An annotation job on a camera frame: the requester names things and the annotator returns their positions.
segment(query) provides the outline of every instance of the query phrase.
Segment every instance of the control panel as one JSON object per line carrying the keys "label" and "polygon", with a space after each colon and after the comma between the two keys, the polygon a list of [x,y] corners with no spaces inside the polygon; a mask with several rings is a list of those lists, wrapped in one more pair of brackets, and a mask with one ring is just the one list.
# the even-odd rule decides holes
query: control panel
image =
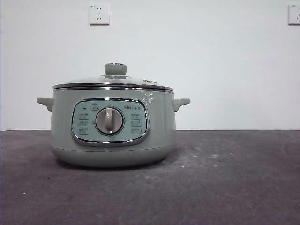
{"label": "control panel", "polygon": [[146,105],[129,98],[90,98],[76,104],[72,117],[73,138],[83,145],[138,144],[150,128]]}

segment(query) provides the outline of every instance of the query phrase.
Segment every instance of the dark gray table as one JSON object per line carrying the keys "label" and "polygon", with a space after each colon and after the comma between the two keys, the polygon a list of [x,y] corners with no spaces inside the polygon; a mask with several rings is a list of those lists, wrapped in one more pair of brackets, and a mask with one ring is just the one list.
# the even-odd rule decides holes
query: dark gray table
{"label": "dark gray table", "polygon": [[300,131],[178,131],[164,161],[58,161],[50,131],[1,132],[2,225],[298,225]]}

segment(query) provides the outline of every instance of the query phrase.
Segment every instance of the electrical socket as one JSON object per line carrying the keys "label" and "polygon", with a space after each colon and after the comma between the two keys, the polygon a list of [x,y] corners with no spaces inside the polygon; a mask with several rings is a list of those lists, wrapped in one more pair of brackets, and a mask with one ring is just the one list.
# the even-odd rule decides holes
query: electrical socket
{"label": "electrical socket", "polygon": [[89,7],[90,25],[109,25],[109,5],[93,4]]}
{"label": "electrical socket", "polygon": [[289,25],[300,25],[300,5],[289,5]]}

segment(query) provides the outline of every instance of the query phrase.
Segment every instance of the lid rim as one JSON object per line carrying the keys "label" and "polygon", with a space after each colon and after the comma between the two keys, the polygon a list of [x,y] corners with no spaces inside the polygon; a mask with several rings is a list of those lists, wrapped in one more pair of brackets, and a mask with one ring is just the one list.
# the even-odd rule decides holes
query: lid rim
{"label": "lid rim", "polygon": [[170,90],[173,88],[158,86],[158,85],[147,85],[147,84],[129,84],[129,83],[64,83],[53,86],[53,89],[59,88],[84,88],[84,87],[124,87],[124,88],[146,88],[146,89],[159,89],[159,90]]}

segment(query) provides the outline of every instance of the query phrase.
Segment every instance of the sage green pot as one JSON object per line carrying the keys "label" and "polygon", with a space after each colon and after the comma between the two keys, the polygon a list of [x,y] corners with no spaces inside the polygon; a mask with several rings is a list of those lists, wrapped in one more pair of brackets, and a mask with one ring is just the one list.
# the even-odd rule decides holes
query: sage green pot
{"label": "sage green pot", "polygon": [[134,79],[119,63],[104,76],[53,87],[37,102],[52,112],[51,147],[60,160],[88,167],[122,167],[165,158],[175,147],[175,112],[189,99]]}

